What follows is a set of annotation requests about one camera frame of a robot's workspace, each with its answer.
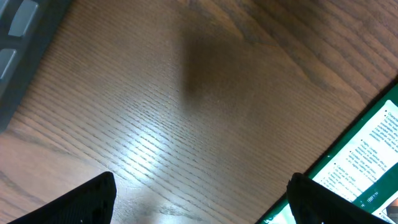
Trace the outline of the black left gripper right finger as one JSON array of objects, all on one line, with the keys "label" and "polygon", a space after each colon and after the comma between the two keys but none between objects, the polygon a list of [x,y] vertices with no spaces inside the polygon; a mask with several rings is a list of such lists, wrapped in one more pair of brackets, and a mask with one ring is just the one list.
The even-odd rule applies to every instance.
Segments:
[{"label": "black left gripper right finger", "polygon": [[387,224],[298,172],[287,184],[287,200],[298,224]]}]

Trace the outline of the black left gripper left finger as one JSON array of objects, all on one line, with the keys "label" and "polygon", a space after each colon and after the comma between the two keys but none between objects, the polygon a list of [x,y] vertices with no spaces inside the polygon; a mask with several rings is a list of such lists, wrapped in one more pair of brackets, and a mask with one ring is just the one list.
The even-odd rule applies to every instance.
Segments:
[{"label": "black left gripper left finger", "polygon": [[116,199],[112,172],[103,172],[9,224],[110,224]]}]

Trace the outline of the green white 3M package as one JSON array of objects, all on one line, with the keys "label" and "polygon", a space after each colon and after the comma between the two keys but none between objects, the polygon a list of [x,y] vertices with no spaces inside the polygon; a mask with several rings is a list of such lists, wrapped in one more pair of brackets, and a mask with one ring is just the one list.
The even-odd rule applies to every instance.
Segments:
[{"label": "green white 3M package", "polygon": [[[387,223],[397,223],[397,84],[304,173],[306,177]],[[296,223],[287,192],[258,223]]]}]

